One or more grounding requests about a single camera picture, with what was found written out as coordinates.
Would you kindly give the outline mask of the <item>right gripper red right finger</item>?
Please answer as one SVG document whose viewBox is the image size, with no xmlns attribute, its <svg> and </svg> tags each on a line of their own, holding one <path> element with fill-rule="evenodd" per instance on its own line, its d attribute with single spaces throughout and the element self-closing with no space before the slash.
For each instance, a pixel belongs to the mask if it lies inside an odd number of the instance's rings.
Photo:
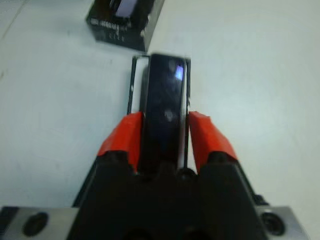
<svg viewBox="0 0 320 240">
<path fill-rule="evenodd" d="M 253 202 L 257 205 L 258 195 L 250 185 L 231 143 L 212 123 L 211 118 L 197 111 L 190 111 L 189 128 L 196 170 L 199 172 L 209 163 L 210 156 L 213 155 L 217 156 L 219 160 L 236 164 Z"/>
</svg>

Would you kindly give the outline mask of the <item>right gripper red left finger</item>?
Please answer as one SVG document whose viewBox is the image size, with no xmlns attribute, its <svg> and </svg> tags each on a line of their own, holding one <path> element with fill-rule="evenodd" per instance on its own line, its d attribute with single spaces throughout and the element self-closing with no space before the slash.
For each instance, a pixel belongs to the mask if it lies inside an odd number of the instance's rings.
<svg viewBox="0 0 320 240">
<path fill-rule="evenodd" d="M 111 134 L 104 140 L 78 193 L 79 206 L 87 198 L 88 191 L 98 169 L 99 161 L 105 161 L 107 157 L 111 157 L 113 162 L 127 163 L 133 168 L 134 173 L 137 172 L 141 151 L 143 116 L 141 111 L 124 116 Z"/>
</svg>

